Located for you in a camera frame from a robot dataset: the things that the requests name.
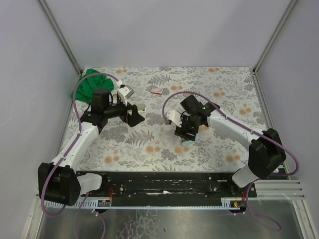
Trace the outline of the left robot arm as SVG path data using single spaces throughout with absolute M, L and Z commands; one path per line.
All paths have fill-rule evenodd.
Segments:
M 79 196 L 100 189 L 102 176 L 96 173 L 76 174 L 80 160 L 88 146 L 99 136 L 109 119 L 120 118 L 130 127 L 145 119 L 137 105 L 128 102 L 134 93 L 129 86 L 122 85 L 114 102 L 110 91 L 96 89 L 92 103 L 80 118 L 80 129 L 74 133 L 65 149 L 50 163 L 38 168 L 39 195 L 42 201 L 73 206 Z

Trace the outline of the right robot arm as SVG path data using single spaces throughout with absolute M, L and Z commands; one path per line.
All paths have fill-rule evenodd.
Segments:
M 258 179 L 267 179 L 286 160 L 276 130 L 249 127 L 229 117 L 218 105 L 212 102 L 203 104 L 194 95 L 188 96 L 180 104 L 184 109 L 182 113 L 175 110 L 166 113 L 168 121 L 176 125 L 175 135 L 185 141 L 196 141 L 199 127 L 204 125 L 221 131 L 248 150 L 248 163 L 231 178 L 239 188 Z

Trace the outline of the light blue stapler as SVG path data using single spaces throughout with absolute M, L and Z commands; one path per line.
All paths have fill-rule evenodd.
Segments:
M 183 139 L 183 140 L 181 141 L 181 146 L 182 146 L 182 147 L 187 147 L 187 146 L 189 146 L 189 145 L 194 144 L 195 142 L 197 142 L 197 141 L 199 141 L 199 140 L 200 140 L 200 135 L 198 134 L 198 135 L 196 135 L 195 140 L 185 140 L 185 139 Z

